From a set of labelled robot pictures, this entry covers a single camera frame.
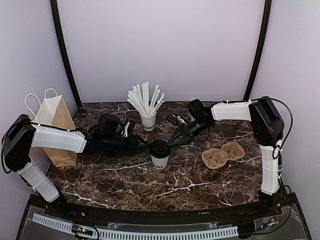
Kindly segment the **black plastic cup lid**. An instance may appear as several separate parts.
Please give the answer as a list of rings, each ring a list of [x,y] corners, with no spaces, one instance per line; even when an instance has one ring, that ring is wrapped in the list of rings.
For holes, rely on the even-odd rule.
[[[155,158],[163,159],[170,155],[171,147],[168,145],[167,141],[157,139],[150,143],[149,153]]]

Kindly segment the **white paper coffee cup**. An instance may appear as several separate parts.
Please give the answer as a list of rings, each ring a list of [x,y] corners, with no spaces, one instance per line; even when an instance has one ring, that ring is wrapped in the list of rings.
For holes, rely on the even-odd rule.
[[[152,160],[153,167],[158,170],[163,170],[166,168],[169,160],[169,154],[153,154],[150,152],[150,157]]]

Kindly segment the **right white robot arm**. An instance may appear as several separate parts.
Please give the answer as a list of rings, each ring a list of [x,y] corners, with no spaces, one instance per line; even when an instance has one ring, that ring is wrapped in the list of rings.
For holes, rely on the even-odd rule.
[[[274,102],[276,99],[268,96],[253,100],[227,100],[212,105],[204,105],[195,99],[186,107],[194,119],[192,122],[176,114],[166,117],[176,126],[167,142],[170,147],[189,144],[202,131],[213,127],[216,121],[250,122],[262,157],[262,184],[259,202],[255,205],[255,213],[260,217],[266,217],[274,210],[281,192],[282,149],[287,136],[284,135],[284,120]]]

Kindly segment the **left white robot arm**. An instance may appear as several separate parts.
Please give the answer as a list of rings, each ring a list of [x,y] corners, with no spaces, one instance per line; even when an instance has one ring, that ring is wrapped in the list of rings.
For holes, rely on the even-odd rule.
[[[132,156],[148,149],[149,143],[134,134],[135,122],[127,119],[121,123],[113,114],[102,114],[96,125],[89,129],[63,129],[31,121],[20,115],[1,140],[1,165],[6,174],[17,173],[47,202],[60,218],[71,213],[64,196],[31,160],[32,148],[62,150],[82,155],[103,151],[120,152]]]

